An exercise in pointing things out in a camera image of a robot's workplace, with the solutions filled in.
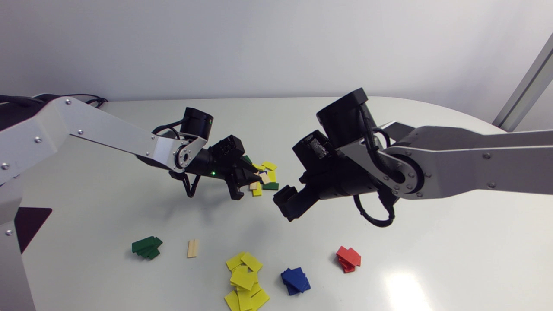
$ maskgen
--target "yellow block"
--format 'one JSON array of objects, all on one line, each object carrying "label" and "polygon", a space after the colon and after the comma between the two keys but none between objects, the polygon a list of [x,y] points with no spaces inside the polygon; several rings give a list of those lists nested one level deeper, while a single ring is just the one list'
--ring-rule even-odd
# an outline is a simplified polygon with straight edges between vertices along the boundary
[{"label": "yellow block", "polygon": [[245,253],[244,256],[240,259],[243,263],[250,268],[253,272],[258,272],[261,267],[263,267],[263,264],[260,263],[255,257],[252,256],[252,254]]},{"label": "yellow block", "polygon": [[257,189],[252,191],[253,196],[261,196],[261,189],[262,189],[261,184],[257,185]]},{"label": "yellow block", "polygon": [[238,303],[238,294],[235,291],[231,291],[225,296],[225,301],[231,311],[240,311],[240,305]]},{"label": "yellow block", "polygon": [[252,290],[253,283],[255,283],[255,276],[251,273],[234,271],[232,273],[231,283],[235,284],[236,286],[245,288],[249,292]]},{"label": "yellow block", "polygon": [[252,297],[249,295],[247,289],[237,289],[238,292],[238,305],[240,306],[240,311],[250,310],[252,308]]},{"label": "yellow block", "polygon": [[265,161],[265,162],[261,163],[261,165],[263,165],[264,167],[266,167],[270,170],[276,170],[277,169],[277,166],[274,165],[273,163],[269,162],[269,161]]},{"label": "yellow block", "polygon": [[257,164],[252,164],[253,167],[257,168],[257,170],[265,170],[265,166],[263,165],[257,165]]},{"label": "yellow block", "polygon": [[276,183],[277,181],[277,175],[275,174],[275,172],[273,170],[270,170],[267,172],[267,177],[269,177],[269,179],[271,180],[272,183]]},{"label": "yellow block", "polygon": [[249,296],[250,297],[253,297],[255,294],[257,294],[259,291],[261,291],[262,288],[261,286],[259,285],[259,283],[254,283],[253,287],[252,287],[252,290],[249,291]]},{"label": "yellow block", "polygon": [[242,264],[242,261],[240,258],[244,256],[244,252],[239,253],[238,255],[232,257],[231,259],[227,260],[227,267],[230,271],[232,271],[234,268],[240,266]]},{"label": "yellow block", "polygon": [[257,311],[267,301],[269,301],[269,295],[264,290],[259,291],[252,297],[252,311]]}]

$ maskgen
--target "red block stack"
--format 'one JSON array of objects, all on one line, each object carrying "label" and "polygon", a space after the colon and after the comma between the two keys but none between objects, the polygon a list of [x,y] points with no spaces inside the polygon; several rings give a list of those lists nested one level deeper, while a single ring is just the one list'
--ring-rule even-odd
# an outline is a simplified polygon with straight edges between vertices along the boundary
[{"label": "red block stack", "polygon": [[353,248],[349,250],[343,246],[336,252],[338,262],[342,266],[344,273],[355,271],[355,266],[361,266],[361,255],[359,255]]}]

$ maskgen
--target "robotic arm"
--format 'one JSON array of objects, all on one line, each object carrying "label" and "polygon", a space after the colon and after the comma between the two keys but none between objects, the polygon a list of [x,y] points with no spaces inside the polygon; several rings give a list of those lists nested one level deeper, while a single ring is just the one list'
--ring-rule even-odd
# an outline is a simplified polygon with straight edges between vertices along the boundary
[{"label": "robotic arm", "polygon": [[[391,122],[376,127],[358,89],[317,113],[327,136],[315,131],[293,150],[306,172],[305,187],[286,186],[273,201],[292,221],[318,200],[350,196],[373,225],[389,226],[394,203],[445,198],[475,189],[553,194],[553,131],[480,135],[462,128],[412,128]],[[382,133],[383,147],[374,135]],[[389,213],[376,220],[359,194],[378,192]]]}]

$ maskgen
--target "pile of yellow blocks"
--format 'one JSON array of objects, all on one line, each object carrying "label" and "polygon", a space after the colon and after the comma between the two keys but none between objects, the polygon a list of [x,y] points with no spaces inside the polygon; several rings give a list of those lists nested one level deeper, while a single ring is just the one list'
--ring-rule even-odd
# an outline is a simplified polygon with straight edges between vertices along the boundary
[{"label": "pile of yellow blocks", "polygon": [[252,191],[253,196],[261,196],[261,190],[278,190],[277,175],[275,170],[277,166],[269,161],[263,162],[261,165],[252,163],[252,165],[257,168],[259,175],[261,177],[261,182],[255,182],[249,185],[249,189]]},{"label": "pile of yellow blocks", "polygon": [[252,254],[244,252],[227,260],[226,263],[232,272],[231,285],[236,288],[225,296],[230,310],[259,310],[269,300],[257,277],[257,272],[263,265]]}]

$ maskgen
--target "white wall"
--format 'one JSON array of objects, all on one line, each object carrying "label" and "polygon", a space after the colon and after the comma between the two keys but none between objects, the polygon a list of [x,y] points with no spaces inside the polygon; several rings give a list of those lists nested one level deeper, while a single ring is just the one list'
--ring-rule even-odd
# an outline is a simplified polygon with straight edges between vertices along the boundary
[{"label": "white wall", "polygon": [[491,122],[551,0],[2,0],[0,94],[406,97]]}]

